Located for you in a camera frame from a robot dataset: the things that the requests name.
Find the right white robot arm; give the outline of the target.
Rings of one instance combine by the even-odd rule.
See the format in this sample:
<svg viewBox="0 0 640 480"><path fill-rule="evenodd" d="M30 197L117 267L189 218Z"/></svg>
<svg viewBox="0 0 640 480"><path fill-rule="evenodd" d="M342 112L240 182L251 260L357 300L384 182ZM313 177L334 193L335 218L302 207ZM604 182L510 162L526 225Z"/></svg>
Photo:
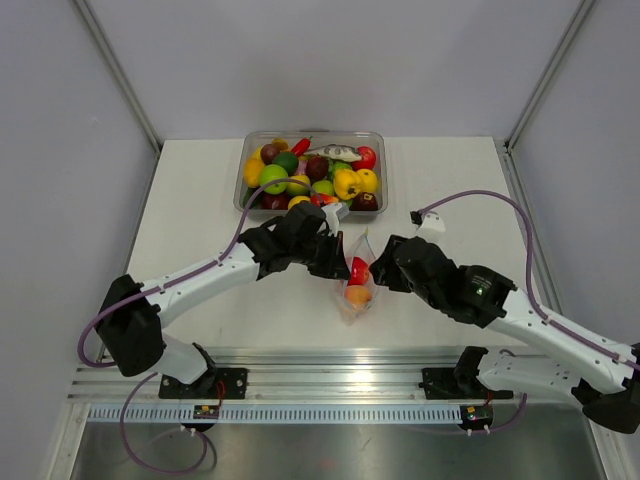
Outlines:
<svg viewBox="0 0 640 480"><path fill-rule="evenodd" d="M536 358L468 346L452 376L468 397L520 392L564 401L592 422L632 434L639 427L639 348L589 332L561 315L536 310L527 293L480 265L456 265L422 238L390 237L369 267L373 281L413 293L453 321L512 337Z"/></svg>

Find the green apple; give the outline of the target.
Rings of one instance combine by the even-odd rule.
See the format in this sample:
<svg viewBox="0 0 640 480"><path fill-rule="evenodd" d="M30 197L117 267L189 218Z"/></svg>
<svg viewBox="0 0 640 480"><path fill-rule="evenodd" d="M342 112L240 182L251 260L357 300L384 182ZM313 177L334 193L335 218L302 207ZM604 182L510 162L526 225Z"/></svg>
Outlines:
<svg viewBox="0 0 640 480"><path fill-rule="evenodd" d="M277 164L266 165L259 174L259 186L270 195L283 193L287 188L289 174L285 168Z"/></svg>

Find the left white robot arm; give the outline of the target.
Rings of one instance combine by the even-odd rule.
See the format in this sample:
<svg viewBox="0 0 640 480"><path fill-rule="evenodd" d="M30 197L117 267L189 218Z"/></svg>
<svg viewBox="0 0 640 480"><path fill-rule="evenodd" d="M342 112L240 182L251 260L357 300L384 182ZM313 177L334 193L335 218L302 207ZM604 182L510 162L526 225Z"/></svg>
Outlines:
<svg viewBox="0 0 640 480"><path fill-rule="evenodd" d="M160 374L195 398L208 396L220 380L214 360L202 346L174 339L164 329L211 298L292 264L318 278L349 279L340 230L347 212L342 202L302 202L237 234L217 257L145 282L130 275L114 280L95 331L115 367L124 377Z"/></svg>

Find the clear zip top bag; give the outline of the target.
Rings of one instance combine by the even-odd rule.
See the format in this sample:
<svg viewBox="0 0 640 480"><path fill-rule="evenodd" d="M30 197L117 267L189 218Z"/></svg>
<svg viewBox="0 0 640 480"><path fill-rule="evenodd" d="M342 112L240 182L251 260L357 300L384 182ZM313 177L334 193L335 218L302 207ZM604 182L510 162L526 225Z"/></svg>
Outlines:
<svg viewBox="0 0 640 480"><path fill-rule="evenodd" d="M335 302L342 322L352 325L372 309L377 298L378 286L370 272L376 257L370 243L369 229L365 229L349 246L345 260L350 276L348 280L338 281Z"/></svg>

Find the orange peach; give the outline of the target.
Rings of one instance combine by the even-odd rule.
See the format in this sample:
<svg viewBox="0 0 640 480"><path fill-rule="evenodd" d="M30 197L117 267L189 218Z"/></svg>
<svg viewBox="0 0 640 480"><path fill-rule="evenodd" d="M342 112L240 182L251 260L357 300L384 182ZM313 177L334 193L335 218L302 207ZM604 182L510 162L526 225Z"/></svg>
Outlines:
<svg viewBox="0 0 640 480"><path fill-rule="evenodd" d="M344 291L344 297L348 304L357 310L368 307L373 299L373 294L366 286L347 286Z"/></svg>

